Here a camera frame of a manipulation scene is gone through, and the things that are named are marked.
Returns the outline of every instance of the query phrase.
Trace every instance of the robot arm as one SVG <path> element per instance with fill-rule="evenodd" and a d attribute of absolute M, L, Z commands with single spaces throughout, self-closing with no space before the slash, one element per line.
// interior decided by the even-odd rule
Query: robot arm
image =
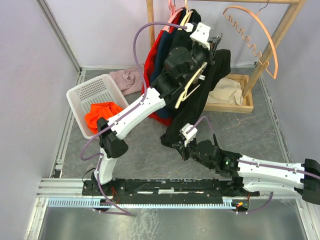
<path fill-rule="evenodd" d="M 320 164 L 306 159 L 304 163 L 282 163 L 255 159 L 222 150 L 213 135 L 210 140 L 196 143 L 196 128 L 187 124 L 181 130 L 181 141 L 174 146 L 183 160 L 192 158 L 223 177 L 232 178 L 229 191 L 244 189 L 273 192 L 281 196 L 302 196 L 306 202 L 320 205 Z"/>
<path fill-rule="evenodd" d="M 208 26 L 199 23 L 197 30 L 190 37 L 194 40 L 192 50 L 186 48 L 173 49 L 165 60 L 165 71 L 152 83 L 146 91 L 142 102 L 141 96 L 119 114 L 97 122 L 99 132 L 108 126 L 109 130 L 100 135 L 99 145 L 103 154 L 99 169 L 99 180 L 102 185 L 113 179 L 112 172 L 117 159 L 125 154 L 128 145 L 124 142 L 127 134 L 144 118 L 164 106 L 176 106 L 178 99 L 185 97 L 186 86 L 199 77 L 199 69 L 204 64 L 213 64 L 215 51 L 221 37 L 209 38 Z M 292 194 L 302 196 L 307 202 L 320 204 L 319 179 L 304 173 L 320 176 L 320 165 L 310 159 L 301 163 L 279 163 L 254 159 L 246 155 L 222 150 L 214 135 L 214 143 L 205 140 L 197 144 L 197 129 L 187 124 L 181 129 L 181 141 L 173 147 L 183 160 L 194 159 L 223 177 L 231 178 L 225 191 L 226 196 L 235 192 L 274 192 L 275 194 Z"/>

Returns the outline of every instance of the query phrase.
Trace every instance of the wooden base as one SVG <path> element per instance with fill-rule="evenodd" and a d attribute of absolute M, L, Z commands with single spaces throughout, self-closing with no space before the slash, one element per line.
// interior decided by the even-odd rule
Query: wooden base
<path fill-rule="evenodd" d="M 235 80 L 241 84 L 242 91 L 245 89 L 249 81 L 248 75 L 229 74 L 226 76 L 228 79 Z M 204 111 L 216 111 L 216 112 L 228 112 L 228 113 L 241 113 L 249 114 L 254 109 L 254 101 L 251 91 L 243 98 L 242 105 L 232 105 L 223 103 L 209 103 L 207 102 L 204 107 Z"/>

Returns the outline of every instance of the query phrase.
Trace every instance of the black base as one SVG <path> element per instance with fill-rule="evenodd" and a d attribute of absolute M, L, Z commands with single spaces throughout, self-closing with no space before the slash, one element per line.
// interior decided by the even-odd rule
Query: black base
<path fill-rule="evenodd" d="M 249 192 L 218 179 L 115 179 L 102 186 L 107 196 L 114 187 L 119 204 L 221 204 L 223 197 L 247 197 Z M 85 181 L 83 196 L 102 196 L 95 178 Z M 259 196 L 259 192 L 250 192 Z"/>

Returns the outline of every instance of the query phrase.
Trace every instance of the white wall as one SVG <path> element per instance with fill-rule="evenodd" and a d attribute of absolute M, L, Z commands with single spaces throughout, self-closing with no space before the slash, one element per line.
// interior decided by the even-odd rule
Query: white wall
<path fill-rule="evenodd" d="M 271 100 L 294 162 L 320 163 L 320 1 L 306 1 L 277 49 L 276 80 L 265 72 Z"/>
<path fill-rule="evenodd" d="M 60 28 L 82 67 L 105 65 L 133 65 L 133 39 L 137 30 L 148 22 L 146 0 L 47 0 Z M 182 7 L 184 1 L 176 0 Z M 170 16 L 167 0 L 154 0 L 154 20 L 167 21 Z M 252 64 L 255 58 L 236 30 L 222 15 L 230 2 L 188 1 L 189 8 L 196 9 L 204 23 L 214 27 L 214 34 L 223 33 L 221 48 L 231 50 L 232 65 Z M 263 3 L 239 3 L 254 13 Z M 287 9 L 286 4 L 269 4 L 260 18 L 270 33 Z M 235 19 L 252 35 L 258 50 L 263 51 L 267 37 L 254 20 L 242 11 L 230 11 Z M 162 27 L 156 27 L 156 35 Z M 146 29 L 139 35 L 137 52 L 144 62 L 150 50 Z"/>
<path fill-rule="evenodd" d="M 34 0 L 0 1 L 0 239 L 23 239 L 77 72 Z"/>

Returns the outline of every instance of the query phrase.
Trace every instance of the black garment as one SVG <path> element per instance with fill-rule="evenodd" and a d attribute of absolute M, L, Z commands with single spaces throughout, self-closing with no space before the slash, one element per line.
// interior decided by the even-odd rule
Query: black garment
<path fill-rule="evenodd" d="M 199 13 L 192 9 L 193 13 L 191 14 L 191 18 L 189 20 L 189 23 L 195 23 L 198 24 L 201 22 L 201 16 Z M 172 40 L 172 44 L 170 46 L 170 51 L 174 49 L 175 47 L 185 47 L 190 51 L 192 49 L 192 43 L 193 41 L 190 38 L 190 35 L 195 31 L 194 28 L 192 32 L 186 32 L 185 30 L 181 29 L 176 31 L 174 38 Z"/>
<path fill-rule="evenodd" d="M 216 51 L 215 63 L 208 65 L 202 73 L 205 75 L 204 82 L 187 98 L 185 104 L 179 107 L 178 114 L 171 125 L 167 127 L 165 134 L 161 136 L 162 145 L 172 148 L 172 145 L 176 144 L 180 139 L 180 129 L 187 123 L 191 125 L 196 123 L 205 108 L 209 92 L 215 88 L 220 79 L 230 73 L 230 61 L 231 53 L 229 50 L 221 49 Z"/>

